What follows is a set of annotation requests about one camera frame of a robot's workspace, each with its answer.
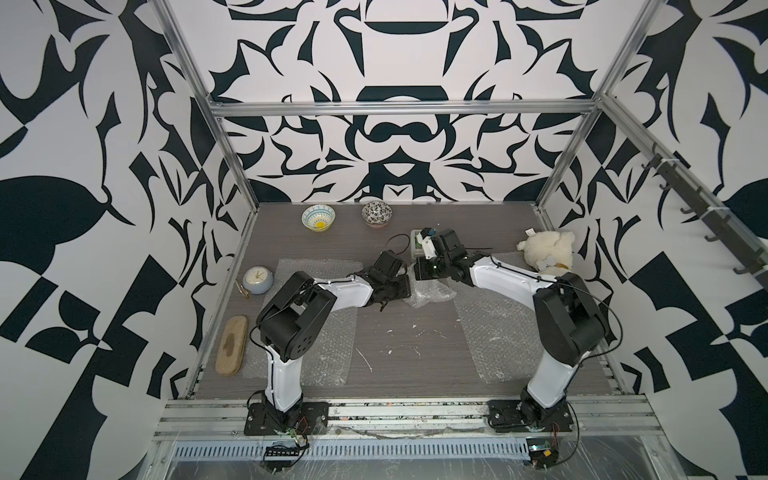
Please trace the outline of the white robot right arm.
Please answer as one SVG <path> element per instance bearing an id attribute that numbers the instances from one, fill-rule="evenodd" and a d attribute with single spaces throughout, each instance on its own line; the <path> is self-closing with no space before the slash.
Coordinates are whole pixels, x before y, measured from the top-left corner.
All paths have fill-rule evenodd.
<path id="1" fill-rule="evenodd" d="M 554 417 L 567 406 L 567 388 L 581 363 L 603 341 L 609 321 L 583 279 L 525 271 L 490 254 L 470 252 L 455 231 L 430 227 L 416 235 L 423 255 L 416 259 L 415 278 L 450 278 L 516 301 L 535 313 L 544 349 L 532 379 L 521 392 L 519 417 L 528 427 Z"/>

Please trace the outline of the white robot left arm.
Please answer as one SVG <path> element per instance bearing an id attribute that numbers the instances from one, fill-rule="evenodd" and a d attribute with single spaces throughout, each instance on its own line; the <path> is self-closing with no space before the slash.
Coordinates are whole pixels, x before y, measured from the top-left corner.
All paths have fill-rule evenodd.
<path id="1" fill-rule="evenodd" d="M 331 313 L 374 304 L 384 308 L 410 295 L 406 262 L 390 250 L 381 252 L 373 265 L 343 278 L 293 273 L 256 319 L 255 329 L 269 360 L 265 403 L 282 416 L 298 411 L 303 399 L 302 357 Z"/>

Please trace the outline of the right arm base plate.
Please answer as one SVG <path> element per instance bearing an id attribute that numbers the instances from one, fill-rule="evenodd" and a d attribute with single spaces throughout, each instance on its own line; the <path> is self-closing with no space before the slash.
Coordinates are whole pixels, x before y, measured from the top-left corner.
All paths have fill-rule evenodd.
<path id="1" fill-rule="evenodd" d="M 532 398 L 489 400 L 487 423 L 497 433 L 570 432 L 574 415 L 565 399 L 552 407 L 542 407 Z"/>

